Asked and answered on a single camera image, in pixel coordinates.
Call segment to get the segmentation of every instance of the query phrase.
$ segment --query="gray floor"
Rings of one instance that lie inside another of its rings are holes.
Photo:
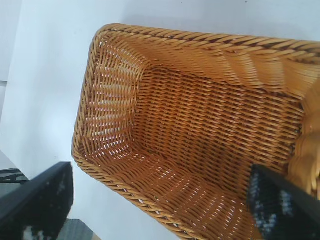
[[[10,174],[0,174],[0,177],[6,177]],[[25,176],[17,180],[28,180]],[[0,183],[0,198],[13,192],[21,185],[19,183]],[[86,224],[78,219],[67,219],[57,240],[92,240],[94,233]]]

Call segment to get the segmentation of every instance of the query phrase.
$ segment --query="rattan weave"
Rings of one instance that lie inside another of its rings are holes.
[[[318,193],[319,78],[318,42],[106,25],[72,155],[182,239],[258,239],[253,163]]]

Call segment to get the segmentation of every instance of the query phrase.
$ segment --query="white surface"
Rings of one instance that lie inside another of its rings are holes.
[[[7,81],[22,0],[0,0],[0,81]]]
[[[71,218],[102,240],[175,239],[83,173],[71,157],[89,45],[105,24],[320,40],[318,0],[24,0],[0,126],[0,149],[28,178],[72,161]]]

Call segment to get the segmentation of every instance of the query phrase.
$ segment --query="wicker basket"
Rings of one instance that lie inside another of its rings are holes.
[[[72,154],[182,239],[257,239],[252,164],[318,193],[319,78],[318,42],[107,25]]]

